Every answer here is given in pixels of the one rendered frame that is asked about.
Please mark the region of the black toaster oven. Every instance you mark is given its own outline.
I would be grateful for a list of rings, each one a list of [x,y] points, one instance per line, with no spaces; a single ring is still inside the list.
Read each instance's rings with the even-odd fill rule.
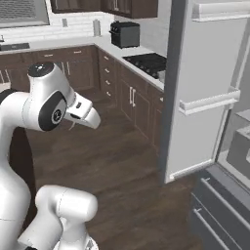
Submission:
[[[110,25],[111,43],[120,49],[140,46],[140,25],[131,21],[114,21]]]

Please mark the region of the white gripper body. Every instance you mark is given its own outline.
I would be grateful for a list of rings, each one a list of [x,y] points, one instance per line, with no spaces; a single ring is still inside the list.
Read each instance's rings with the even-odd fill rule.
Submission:
[[[72,122],[71,128],[73,128],[75,124],[80,124],[92,129],[97,129],[101,124],[101,118],[93,107],[90,109],[85,118],[76,118],[68,113],[66,115],[66,119]]]

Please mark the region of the grey canister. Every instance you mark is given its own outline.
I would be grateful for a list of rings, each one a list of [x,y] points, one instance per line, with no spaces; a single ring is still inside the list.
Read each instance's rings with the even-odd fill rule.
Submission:
[[[93,20],[94,36],[101,36],[101,23],[99,20]]]

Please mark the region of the window with blind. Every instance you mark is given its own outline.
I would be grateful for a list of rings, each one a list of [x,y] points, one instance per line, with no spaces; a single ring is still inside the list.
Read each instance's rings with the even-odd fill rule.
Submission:
[[[0,28],[48,24],[45,0],[0,0]]]

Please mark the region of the white long fridge door shelf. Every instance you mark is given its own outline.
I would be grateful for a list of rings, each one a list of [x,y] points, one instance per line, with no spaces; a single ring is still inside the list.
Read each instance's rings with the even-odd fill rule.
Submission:
[[[206,99],[185,103],[180,101],[179,111],[184,115],[191,115],[200,111],[209,110],[228,104],[235,104],[239,101],[241,91],[234,87],[230,87],[229,91]]]

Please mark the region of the white short fridge door shelf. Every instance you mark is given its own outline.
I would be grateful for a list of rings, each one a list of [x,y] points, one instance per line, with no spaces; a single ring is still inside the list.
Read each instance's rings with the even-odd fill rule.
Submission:
[[[195,3],[191,18],[199,22],[249,19],[250,1]]]

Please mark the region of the dark brown counter cabinet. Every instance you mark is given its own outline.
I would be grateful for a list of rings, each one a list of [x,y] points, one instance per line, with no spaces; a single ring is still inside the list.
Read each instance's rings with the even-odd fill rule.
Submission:
[[[35,206],[36,184],[31,146],[24,128],[15,129],[9,153],[9,162],[13,170],[28,185],[31,199],[28,212],[22,228],[26,229],[34,219],[37,209]]]

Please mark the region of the grey fridge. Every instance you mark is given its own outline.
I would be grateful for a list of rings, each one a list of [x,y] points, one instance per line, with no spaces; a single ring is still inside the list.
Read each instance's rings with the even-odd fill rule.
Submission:
[[[239,102],[230,110],[218,167],[250,191],[250,49],[239,78]]]

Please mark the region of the dark brown cupboards under hob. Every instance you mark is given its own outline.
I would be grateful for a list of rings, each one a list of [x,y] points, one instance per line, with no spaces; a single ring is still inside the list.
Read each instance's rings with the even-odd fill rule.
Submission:
[[[101,90],[159,153],[163,93],[135,70],[99,50]]]

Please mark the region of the grey fridge door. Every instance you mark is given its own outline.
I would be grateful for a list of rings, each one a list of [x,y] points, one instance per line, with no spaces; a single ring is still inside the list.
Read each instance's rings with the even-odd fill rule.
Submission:
[[[173,0],[164,84],[159,168],[168,184],[215,162],[226,120],[234,104],[191,115],[185,103],[239,89],[239,78],[250,49],[250,18],[194,21],[195,3],[250,0]]]

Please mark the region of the dark brown wall cupboards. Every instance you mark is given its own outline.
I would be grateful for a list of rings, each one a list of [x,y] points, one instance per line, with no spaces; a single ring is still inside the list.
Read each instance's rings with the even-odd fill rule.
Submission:
[[[104,12],[128,19],[151,19],[158,0],[50,0],[54,14]]]

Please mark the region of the black hob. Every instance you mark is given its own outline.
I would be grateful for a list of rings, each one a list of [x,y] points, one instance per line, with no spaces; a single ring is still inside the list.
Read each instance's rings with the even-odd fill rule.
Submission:
[[[124,57],[124,60],[131,63],[151,77],[158,79],[159,72],[166,69],[167,59],[156,53]]]

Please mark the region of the dark sink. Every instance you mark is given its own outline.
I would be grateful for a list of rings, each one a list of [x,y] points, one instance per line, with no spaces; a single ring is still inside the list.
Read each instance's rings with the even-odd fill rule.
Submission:
[[[18,43],[18,44],[0,44],[0,51],[13,51],[29,49],[29,43]]]

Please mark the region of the dark brown cupboards under sink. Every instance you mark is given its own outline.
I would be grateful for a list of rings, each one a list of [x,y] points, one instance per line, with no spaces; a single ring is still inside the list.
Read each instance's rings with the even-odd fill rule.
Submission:
[[[27,92],[27,70],[39,62],[55,63],[74,90],[100,88],[98,51],[94,45],[0,54],[0,84]]]

